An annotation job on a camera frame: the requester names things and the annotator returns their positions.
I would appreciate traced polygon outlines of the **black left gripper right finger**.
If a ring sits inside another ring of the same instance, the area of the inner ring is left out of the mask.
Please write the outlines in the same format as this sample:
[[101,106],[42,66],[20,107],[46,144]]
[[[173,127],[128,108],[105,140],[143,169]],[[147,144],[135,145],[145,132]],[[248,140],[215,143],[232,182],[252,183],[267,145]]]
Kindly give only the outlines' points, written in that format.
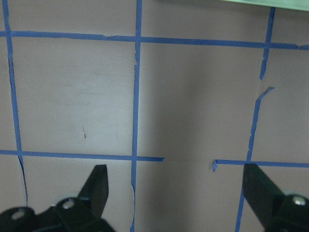
[[264,231],[309,230],[309,199],[300,194],[285,194],[256,164],[244,165],[242,188]]

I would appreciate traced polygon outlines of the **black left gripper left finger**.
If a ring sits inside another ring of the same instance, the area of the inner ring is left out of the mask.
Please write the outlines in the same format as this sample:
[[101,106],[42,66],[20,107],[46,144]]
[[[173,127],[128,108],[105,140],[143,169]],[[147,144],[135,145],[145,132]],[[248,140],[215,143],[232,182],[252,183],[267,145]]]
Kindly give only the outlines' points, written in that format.
[[96,165],[77,197],[68,197],[36,214],[15,207],[0,215],[2,232],[112,232],[102,218],[109,195],[106,165]]

